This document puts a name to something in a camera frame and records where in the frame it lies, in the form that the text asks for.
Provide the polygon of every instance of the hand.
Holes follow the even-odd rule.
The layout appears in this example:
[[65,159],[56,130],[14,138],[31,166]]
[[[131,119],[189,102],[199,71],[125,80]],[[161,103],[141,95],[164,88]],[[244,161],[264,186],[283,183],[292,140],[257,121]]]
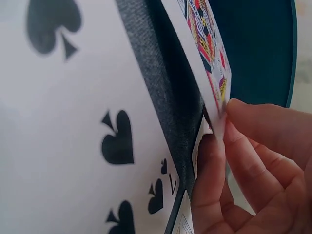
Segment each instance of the hand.
[[[199,145],[195,234],[312,233],[312,115],[235,99],[227,114],[225,152],[212,135]],[[226,159],[255,216],[234,204]]]

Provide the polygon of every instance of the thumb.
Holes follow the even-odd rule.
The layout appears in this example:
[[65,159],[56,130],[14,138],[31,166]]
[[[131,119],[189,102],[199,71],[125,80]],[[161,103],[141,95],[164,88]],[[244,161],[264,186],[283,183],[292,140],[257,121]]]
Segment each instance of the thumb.
[[275,105],[247,105],[231,99],[227,114],[245,136],[293,159],[305,171],[312,197],[312,115]]

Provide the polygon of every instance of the gray felt surface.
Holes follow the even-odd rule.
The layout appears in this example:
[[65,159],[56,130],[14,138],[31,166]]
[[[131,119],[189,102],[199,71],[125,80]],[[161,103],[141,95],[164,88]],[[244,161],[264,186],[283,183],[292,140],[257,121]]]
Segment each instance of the gray felt surface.
[[165,231],[170,234],[184,191],[192,195],[195,178],[191,155],[202,119],[203,100],[161,2],[116,2],[180,177]]

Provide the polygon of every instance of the playing card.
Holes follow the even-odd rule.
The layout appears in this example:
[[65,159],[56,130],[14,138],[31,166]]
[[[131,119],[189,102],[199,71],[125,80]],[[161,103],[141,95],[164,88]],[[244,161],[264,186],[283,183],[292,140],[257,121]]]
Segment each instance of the playing card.
[[191,202],[187,191],[184,192],[172,234],[194,234]]
[[198,157],[198,147],[199,147],[199,143],[203,137],[203,135],[205,134],[212,134],[212,130],[209,126],[209,124],[207,123],[205,117],[203,117],[199,130],[198,130],[198,134],[196,137],[196,141],[193,147],[193,151],[192,151],[192,164],[193,164],[193,169],[194,169],[194,175],[195,175],[195,179],[197,178],[197,157]]
[[222,141],[231,70],[210,5],[206,0],[185,0],[184,4],[162,0],[162,4],[197,81],[214,133]]
[[179,177],[115,2],[21,1],[0,30],[0,233],[164,233]]

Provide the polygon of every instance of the white wall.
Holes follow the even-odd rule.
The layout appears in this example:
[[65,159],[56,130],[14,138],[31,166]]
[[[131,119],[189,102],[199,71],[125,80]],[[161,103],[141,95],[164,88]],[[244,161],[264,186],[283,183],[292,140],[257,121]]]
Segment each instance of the white wall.
[[297,0],[298,58],[291,108],[312,113],[312,1]]

